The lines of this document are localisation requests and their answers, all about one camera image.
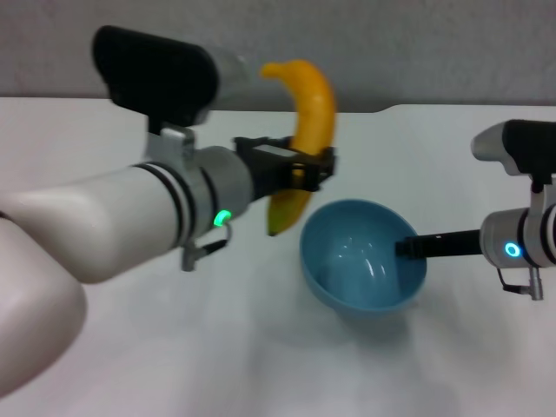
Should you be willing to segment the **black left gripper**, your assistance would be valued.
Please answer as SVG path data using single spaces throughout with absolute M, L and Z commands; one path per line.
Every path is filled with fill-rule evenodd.
M 325 148 L 321 162 L 315 162 L 312 156 L 291 149 L 292 139 L 292 136 L 234 139 L 235 153 L 251 175 L 253 202 L 287 189 L 315 192 L 320 189 L 321 177 L 334 174 L 335 147 Z

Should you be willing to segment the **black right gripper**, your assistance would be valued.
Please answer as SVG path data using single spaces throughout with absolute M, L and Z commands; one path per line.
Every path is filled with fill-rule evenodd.
M 398 257 L 411 260 L 482 254 L 478 229 L 406 237 L 394 249 Z

